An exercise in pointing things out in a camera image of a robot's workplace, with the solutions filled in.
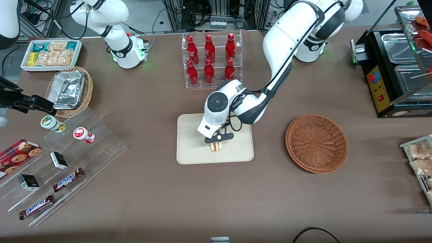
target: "wicker basket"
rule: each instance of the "wicker basket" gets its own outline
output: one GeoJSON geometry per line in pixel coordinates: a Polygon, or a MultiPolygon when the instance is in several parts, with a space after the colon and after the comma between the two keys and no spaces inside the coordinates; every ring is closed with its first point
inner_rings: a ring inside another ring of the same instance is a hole
{"type": "Polygon", "coordinates": [[[294,119],[286,130],[285,145],[294,162],[317,174],[337,170],[348,156],[348,141],[342,129],[318,114],[294,119]]]}
{"type": "MultiPolygon", "coordinates": [[[[92,77],[90,77],[89,73],[82,67],[70,67],[65,70],[62,70],[60,72],[73,72],[73,71],[80,71],[83,72],[86,76],[86,79],[84,81],[84,87],[83,87],[83,94],[81,96],[81,102],[77,109],[75,110],[57,110],[56,116],[69,118],[72,115],[79,113],[81,111],[84,111],[90,103],[90,99],[92,98],[92,91],[93,91],[93,81],[92,77]]],[[[51,86],[53,84],[54,77],[51,79],[50,84],[48,84],[47,91],[45,92],[45,98],[48,98],[48,95],[51,90],[51,86]]]]}

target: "wooden skewer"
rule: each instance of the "wooden skewer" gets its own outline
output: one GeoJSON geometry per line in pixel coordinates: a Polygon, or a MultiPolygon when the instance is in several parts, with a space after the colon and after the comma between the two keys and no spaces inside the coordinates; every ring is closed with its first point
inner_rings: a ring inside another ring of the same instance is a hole
{"type": "Polygon", "coordinates": [[[426,76],[426,75],[429,75],[429,74],[432,74],[432,73],[427,73],[427,74],[417,75],[417,76],[411,77],[411,79],[413,79],[413,78],[418,78],[418,77],[421,77],[421,76],[426,76]]]}

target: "red glass bottle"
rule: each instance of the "red glass bottle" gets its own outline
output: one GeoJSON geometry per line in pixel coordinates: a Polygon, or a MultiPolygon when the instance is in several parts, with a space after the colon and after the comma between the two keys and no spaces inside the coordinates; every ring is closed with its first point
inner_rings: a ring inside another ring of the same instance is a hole
{"type": "Polygon", "coordinates": [[[198,48],[197,45],[194,43],[194,38],[192,36],[188,36],[186,38],[187,40],[187,55],[189,56],[189,59],[194,62],[195,65],[198,65],[200,63],[200,59],[198,58],[198,48]]]}
{"type": "Polygon", "coordinates": [[[211,34],[206,35],[206,45],[204,46],[204,50],[206,52],[206,58],[210,59],[210,61],[212,63],[215,63],[216,51],[215,51],[215,44],[213,44],[213,41],[212,41],[212,35],[211,34]]]}
{"type": "Polygon", "coordinates": [[[204,73],[206,75],[206,82],[208,84],[212,84],[214,82],[215,70],[213,68],[212,62],[210,59],[206,59],[206,66],[204,67],[204,73]]]}
{"type": "Polygon", "coordinates": [[[198,73],[191,60],[187,61],[187,77],[192,86],[198,85],[198,73]]]}
{"type": "Polygon", "coordinates": [[[235,59],[235,42],[234,42],[234,34],[229,33],[228,34],[228,41],[226,42],[225,46],[225,59],[228,61],[230,58],[232,60],[235,59]]]}
{"type": "Polygon", "coordinates": [[[233,80],[234,79],[235,68],[232,65],[232,63],[233,63],[232,59],[229,59],[226,62],[226,67],[225,67],[225,79],[226,80],[233,80]]]}

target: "brown table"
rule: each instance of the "brown table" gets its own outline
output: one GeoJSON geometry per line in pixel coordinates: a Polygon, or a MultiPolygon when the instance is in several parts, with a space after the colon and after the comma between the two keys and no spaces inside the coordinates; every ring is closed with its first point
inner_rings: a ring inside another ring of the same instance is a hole
{"type": "MultiPolygon", "coordinates": [[[[259,123],[252,126],[250,162],[180,165],[177,117],[203,112],[211,90],[186,90],[181,35],[157,36],[144,65],[125,70],[101,38],[83,39],[80,65],[94,82],[90,103],[130,146],[89,185],[38,227],[1,209],[0,242],[291,242],[304,227],[323,227],[341,242],[431,242],[432,215],[399,144],[430,134],[431,118],[376,118],[361,69],[350,66],[349,40],[364,27],[343,28],[314,63],[293,70],[259,123]],[[346,163],[315,175],[290,159],[289,123],[319,113],[349,141],[346,163]]],[[[261,88],[270,77],[262,35],[243,32],[244,83],[261,88]]],[[[44,95],[53,74],[22,72],[26,94],[44,95]]],[[[39,141],[41,112],[8,111],[0,150],[20,138],[39,141]]],[[[298,242],[333,242],[308,232],[298,242]]]]}

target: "acrylic bottle rack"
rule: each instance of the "acrylic bottle rack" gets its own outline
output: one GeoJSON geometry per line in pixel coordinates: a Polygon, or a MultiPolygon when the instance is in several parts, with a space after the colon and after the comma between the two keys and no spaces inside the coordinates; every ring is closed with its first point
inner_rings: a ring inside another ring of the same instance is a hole
{"type": "Polygon", "coordinates": [[[38,142],[42,152],[37,157],[0,181],[1,200],[7,205],[9,213],[16,214],[17,220],[19,220],[20,211],[42,201],[50,194],[53,195],[55,200],[53,205],[42,208],[22,221],[28,226],[39,225],[127,149],[123,142],[103,123],[102,117],[90,108],[75,114],[64,123],[67,127],[63,133],[51,131],[38,142]],[[75,139],[72,133],[77,127],[87,128],[95,135],[95,141],[87,144],[75,139]],[[53,151],[64,155],[69,164],[67,169],[54,167],[50,157],[53,151]],[[52,186],[79,167],[85,174],[60,191],[54,192],[52,186]],[[40,188],[33,192],[23,190],[18,181],[20,174],[34,175],[40,188]]]}
{"type": "Polygon", "coordinates": [[[188,89],[203,89],[203,88],[213,88],[219,86],[221,83],[225,81],[225,67],[226,67],[226,59],[225,59],[225,45],[228,41],[228,34],[233,33],[234,34],[234,42],[235,42],[235,59],[234,59],[234,78],[238,79],[240,82],[242,82],[243,78],[243,72],[242,72],[242,65],[243,65],[243,56],[242,56],[242,35],[241,31],[215,31],[215,32],[193,32],[193,33],[187,33],[183,34],[181,39],[181,50],[183,54],[183,69],[184,69],[184,80],[186,83],[186,88],[188,89]],[[215,51],[216,51],[216,62],[213,63],[214,71],[215,71],[215,77],[214,82],[212,84],[208,84],[205,80],[204,75],[204,66],[205,66],[205,59],[206,54],[204,52],[204,46],[206,44],[206,34],[212,35],[212,40],[215,45],[215,51]],[[187,77],[187,65],[186,62],[189,60],[189,57],[187,55],[187,41],[186,37],[191,35],[194,38],[194,43],[198,48],[198,57],[200,59],[200,62],[198,65],[195,65],[195,68],[198,72],[198,85],[192,86],[189,82],[189,79],[187,77]]]}

